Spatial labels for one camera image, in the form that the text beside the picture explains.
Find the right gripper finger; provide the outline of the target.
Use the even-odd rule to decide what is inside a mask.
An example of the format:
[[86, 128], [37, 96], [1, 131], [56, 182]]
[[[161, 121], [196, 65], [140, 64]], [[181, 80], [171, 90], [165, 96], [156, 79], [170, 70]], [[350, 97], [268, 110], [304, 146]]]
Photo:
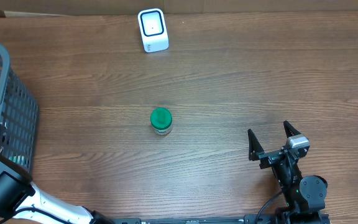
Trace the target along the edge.
[[287, 138], [290, 138], [292, 136], [296, 136], [301, 134], [297, 129], [295, 129], [287, 120], [283, 122], [283, 126], [285, 129], [285, 133]]
[[251, 129], [247, 130], [247, 134], [249, 138], [249, 160], [257, 161], [260, 159], [259, 156], [264, 154], [265, 151]]

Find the green lid jar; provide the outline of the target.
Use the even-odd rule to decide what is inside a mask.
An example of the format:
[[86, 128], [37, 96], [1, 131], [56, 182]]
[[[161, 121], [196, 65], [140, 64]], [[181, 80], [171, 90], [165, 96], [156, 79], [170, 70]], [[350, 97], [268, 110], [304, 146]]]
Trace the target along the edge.
[[150, 115], [150, 123], [157, 134], [166, 135], [172, 130], [173, 117], [168, 109], [156, 108]]

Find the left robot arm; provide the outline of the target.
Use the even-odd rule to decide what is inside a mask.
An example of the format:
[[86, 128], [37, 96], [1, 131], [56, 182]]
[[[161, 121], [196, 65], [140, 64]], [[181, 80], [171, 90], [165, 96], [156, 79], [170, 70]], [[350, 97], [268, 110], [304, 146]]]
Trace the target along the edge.
[[39, 223], [112, 223], [97, 211], [66, 203], [40, 190], [26, 170], [0, 155], [0, 223], [10, 219]]

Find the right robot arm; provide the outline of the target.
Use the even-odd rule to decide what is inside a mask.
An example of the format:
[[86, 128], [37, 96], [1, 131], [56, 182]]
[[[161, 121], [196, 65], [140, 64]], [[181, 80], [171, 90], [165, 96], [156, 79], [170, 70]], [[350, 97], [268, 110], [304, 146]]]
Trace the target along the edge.
[[271, 168], [280, 191], [257, 214], [245, 215], [244, 223], [329, 223], [329, 216], [321, 213], [326, 206], [327, 181], [318, 175], [303, 177], [298, 167], [299, 159], [309, 151], [310, 140], [288, 121], [283, 127], [286, 143], [272, 152], [265, 152], [254, 132], [247, 130], [249, 160], [259, 161], [261, 169]]

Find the white barcode scanner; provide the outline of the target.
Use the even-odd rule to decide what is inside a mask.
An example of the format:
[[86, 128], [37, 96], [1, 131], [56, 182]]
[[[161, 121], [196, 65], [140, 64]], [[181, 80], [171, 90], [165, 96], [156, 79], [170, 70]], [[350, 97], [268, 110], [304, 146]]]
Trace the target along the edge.
[[137, 18], [145, 52], [167, 50], [169, 39], [162, 10], [159, 8], [146, 9], [140, 11]]

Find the grey plastic mesh basket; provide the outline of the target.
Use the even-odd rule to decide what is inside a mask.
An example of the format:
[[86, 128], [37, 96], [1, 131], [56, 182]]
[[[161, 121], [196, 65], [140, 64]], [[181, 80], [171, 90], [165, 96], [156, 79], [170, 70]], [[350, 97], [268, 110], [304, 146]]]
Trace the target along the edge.
[[0, 155], [32, 172], [39, 125], [37, 100], [11, 68], [0, 44]]

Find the cardboard box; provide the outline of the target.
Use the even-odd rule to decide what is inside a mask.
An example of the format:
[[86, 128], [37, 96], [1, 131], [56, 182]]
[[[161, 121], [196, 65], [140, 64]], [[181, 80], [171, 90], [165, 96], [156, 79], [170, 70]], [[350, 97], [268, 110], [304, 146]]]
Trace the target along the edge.
[[0, 0], [0, 17], [122, 15], [148, 8], [166, 14], [358, 11], [358, 0]]

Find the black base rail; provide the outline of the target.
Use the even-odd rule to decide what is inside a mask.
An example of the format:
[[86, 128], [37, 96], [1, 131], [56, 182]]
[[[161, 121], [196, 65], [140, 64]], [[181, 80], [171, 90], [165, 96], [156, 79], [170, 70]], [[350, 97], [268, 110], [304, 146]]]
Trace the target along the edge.
[[115, 224], [255, 224], [257, 215], [244, 215], [243, 217], [217, 217], [217, 218], [166, 218], [145, 219], [140, 218], [112, 218]]

